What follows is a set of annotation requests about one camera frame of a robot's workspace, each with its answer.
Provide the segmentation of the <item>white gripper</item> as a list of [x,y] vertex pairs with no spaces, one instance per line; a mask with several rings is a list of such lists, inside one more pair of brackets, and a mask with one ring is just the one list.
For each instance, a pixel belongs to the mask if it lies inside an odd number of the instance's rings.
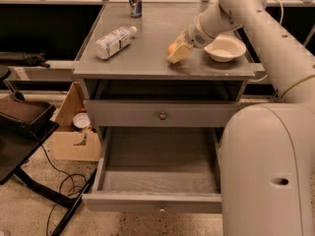
[[174,40],[177,43],[175,50],[167,56],[171,64],[175,64],[191,55],[192,49],[186,45],[188,42],[192,47],[203,48],[207,44],[208,37],[203,31],[200,16],[196,16],[191,24]]

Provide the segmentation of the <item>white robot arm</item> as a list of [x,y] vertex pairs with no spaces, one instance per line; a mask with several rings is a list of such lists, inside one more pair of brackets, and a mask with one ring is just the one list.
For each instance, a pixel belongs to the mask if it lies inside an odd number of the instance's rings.
[[220,139],[224,236],[313,236],[315,59],[266,11],[267,0],[218,0],[176,39],[190,53],[244,28],[279,102],[234,114]]

